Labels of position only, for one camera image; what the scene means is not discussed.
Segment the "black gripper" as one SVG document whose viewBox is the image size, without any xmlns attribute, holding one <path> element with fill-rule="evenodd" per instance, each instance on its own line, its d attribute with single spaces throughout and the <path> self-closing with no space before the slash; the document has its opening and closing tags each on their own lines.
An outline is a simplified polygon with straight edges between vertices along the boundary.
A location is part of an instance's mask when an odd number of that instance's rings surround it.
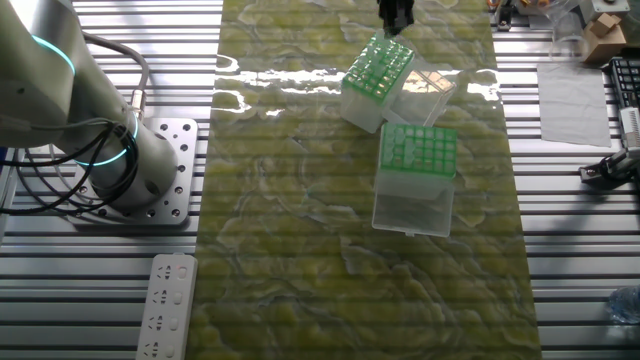
<svg viewBox="0 0 640 360">
<path fill-rule="evenodd" d="M 414 0 L 378 0 L 377 4 L 386 36 L 396 36 L 414 23 Z"/>
</svg>

